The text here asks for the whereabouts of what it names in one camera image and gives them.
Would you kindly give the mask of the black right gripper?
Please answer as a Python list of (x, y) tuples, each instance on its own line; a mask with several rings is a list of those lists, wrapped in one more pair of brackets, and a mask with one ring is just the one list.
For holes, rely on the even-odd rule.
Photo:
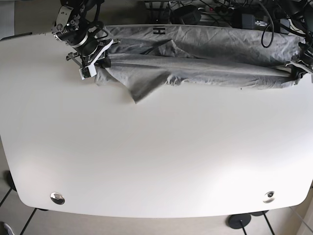
[(90, 65), (106, 69), (111, 67), (108, 49), (110, 46), (120, 43), (120, 39), (96, 38), (84, 43), (75, 52), (66, 56), (67, 61), (73, 61), (79, 67), (85, 68)]

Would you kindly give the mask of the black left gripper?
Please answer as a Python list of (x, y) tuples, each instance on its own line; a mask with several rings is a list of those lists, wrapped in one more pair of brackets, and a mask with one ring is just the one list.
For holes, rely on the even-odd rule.
[(291, 69), (291, 76), (295, 80), (300, 80), (306, 74), (313, 76), (313, 42), (299, 42), (298, 45), (299, 52), (286, 63), (286, 67)]

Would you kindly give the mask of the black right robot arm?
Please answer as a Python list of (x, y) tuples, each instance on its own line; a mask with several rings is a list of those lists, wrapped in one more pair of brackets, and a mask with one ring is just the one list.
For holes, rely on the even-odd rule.
[(99, 20), (103, 0), (62, 0), (57, 19), (51, 29), (53, 36), (72, 47), (66, 56), (80, 68), (95, 65), (110, 68), (108, 48), (115, 44)]

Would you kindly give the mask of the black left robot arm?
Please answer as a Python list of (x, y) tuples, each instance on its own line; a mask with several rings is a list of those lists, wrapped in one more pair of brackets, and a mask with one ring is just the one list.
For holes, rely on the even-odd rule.
[(263, 9), (268, 16), (269, 23), (264, 29), (261, 39), (264, 38), (268, 28), (271, 29), (271, 40), (268, 45), (261, 43), (262, 47), (269, 48), (274, 39), (274, 23), (277, 22), (280, 28), (285, 29), (291, 34), (294, 34), (305, 39), (305, 43), (299, 43), (300, 51), (298, 54), (291, 57), (291, 60), (286, 66), (291, 67), (291, 76), (295, 80), (300, 80), (306, 74), (313, 74), (313, 2), (311, 0), (275, 0), (273, 6), (279, 7), (286, 18), (291, 20), (291, 23), (303, 33), (298, 33), (280, 23), (279, 19), (275, 19), (275, 14), (270, 14), (268, 9), (263, 5), (261, 0), (257, 1), (258, 5)]

